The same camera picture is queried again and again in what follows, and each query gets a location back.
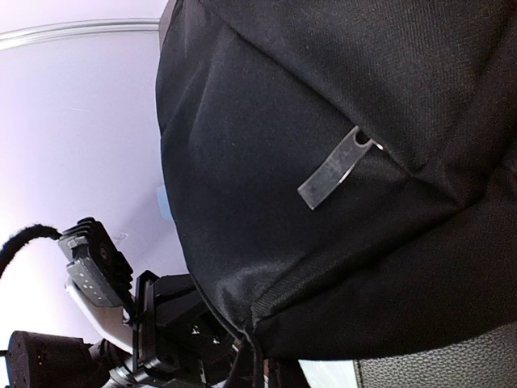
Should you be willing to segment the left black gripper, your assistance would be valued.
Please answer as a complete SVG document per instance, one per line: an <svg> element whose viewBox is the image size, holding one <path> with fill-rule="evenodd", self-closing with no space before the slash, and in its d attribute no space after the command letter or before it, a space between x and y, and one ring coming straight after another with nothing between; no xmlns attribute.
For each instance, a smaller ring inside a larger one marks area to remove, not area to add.
<svg viewBox="0 0 517 388"><path fill-rule="evenodd" d="M110 387L222 387L237 346L188 275L142 273L136 283L132 355L119 356Z"/></svg>

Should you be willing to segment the black student bag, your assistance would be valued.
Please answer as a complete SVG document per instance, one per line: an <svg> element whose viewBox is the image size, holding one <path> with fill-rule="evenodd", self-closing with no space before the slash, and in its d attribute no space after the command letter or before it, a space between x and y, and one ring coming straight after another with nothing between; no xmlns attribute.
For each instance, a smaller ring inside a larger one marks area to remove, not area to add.
<svg viewBox="0 0 517 388"><path fill-rule="evenodd" d="M516 324L515 2L178 1L156 100L227 386Z"/></svg>

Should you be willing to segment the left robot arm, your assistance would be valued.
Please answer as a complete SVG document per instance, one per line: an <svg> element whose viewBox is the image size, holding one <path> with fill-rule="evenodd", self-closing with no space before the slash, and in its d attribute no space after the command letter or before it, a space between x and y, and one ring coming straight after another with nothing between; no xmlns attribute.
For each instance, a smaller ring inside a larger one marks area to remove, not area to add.
<svg viewBox="0 0 517 388"><path fill-rule="evenodd" d="M238 342L188 275L134 276L94 218L62 232L41 224L20 230L1 249L2 267L38 238L65 255L66 290L101 340L15 331L2 352L10 386L214 387L227 379Z"/></svg>

